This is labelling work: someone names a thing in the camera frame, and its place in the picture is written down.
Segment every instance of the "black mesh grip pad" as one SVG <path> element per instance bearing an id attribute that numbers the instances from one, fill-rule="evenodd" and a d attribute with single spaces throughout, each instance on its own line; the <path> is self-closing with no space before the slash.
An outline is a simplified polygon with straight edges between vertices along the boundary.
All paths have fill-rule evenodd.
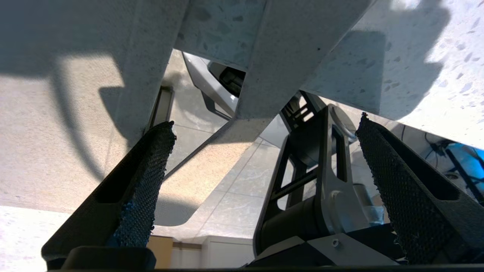
<path id="1" fill-rule="evenodd" d="M 356 134 L 409 263 L 483 261 L 483 208 L 365 114 Z"/>
<path id="2" fill-rule="evenodd" d="M 78 246 L 145 247 L 175 144 L 173 122 L 151 128 L 42 247 L 57 265 Z"/>

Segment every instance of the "bolt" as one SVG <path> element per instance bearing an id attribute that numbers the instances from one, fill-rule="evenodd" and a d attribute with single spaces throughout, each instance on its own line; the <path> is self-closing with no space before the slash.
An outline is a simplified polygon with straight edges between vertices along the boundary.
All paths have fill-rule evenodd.
<path id="1" fill-rule="evenodd" d="M 332 242 L 331 242 L 331 245 L 333 247 L 338 247 L 339 246 L 339 240 L 338 239 L 334 239 Z"/>

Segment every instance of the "screw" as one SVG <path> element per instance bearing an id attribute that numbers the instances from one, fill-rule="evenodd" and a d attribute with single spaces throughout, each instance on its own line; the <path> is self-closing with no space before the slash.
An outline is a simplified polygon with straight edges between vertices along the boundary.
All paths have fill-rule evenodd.
<path id="1" fill-rule="evenodd" d="M 334 239 L 332 242 L 331 242 L 331 245 L 333 247 L 338 247 L 339 246 L 339 240 L 338 239 Z"/>

